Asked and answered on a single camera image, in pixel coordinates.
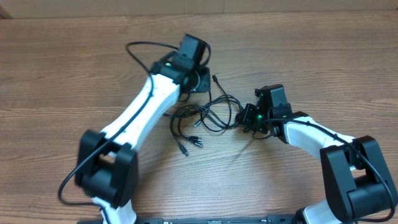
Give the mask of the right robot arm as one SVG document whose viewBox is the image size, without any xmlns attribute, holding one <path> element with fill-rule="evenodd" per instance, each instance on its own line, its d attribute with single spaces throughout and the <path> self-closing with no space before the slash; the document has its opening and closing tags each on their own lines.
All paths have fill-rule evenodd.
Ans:
<svg viewBox="0 0 398 224">
<path fill-rule="evenodd" d="M 304 150 L 322 167 L 325 199 L 268 223 L 382 223 L 397 206 L 397 189 L 378 142 L 332 131 L 308 114 L 293 112 L 281 84 L 255 90 L 256 104 L 236 115 L 244 132 L 262 133 Z"/>
</svg>

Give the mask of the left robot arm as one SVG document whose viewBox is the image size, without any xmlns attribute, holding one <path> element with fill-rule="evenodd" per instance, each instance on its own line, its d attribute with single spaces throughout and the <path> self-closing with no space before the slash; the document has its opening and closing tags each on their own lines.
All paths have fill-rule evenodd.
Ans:
<svg viewBox="0 0 398 224">
<path fill-rule="evenodd" d="M 99 208 L 99 223 L 135 223 L 132 196 L 139 181 L 138 153 L 151 129 L 182 93 L 210 89 L 211 47 L 185 34 L 179 47 L 145 68 L 149 77 L 132 103 L 100 132 L 87 130 L 80 139 L 75 183 L 90 205 Z"/>
</svg>

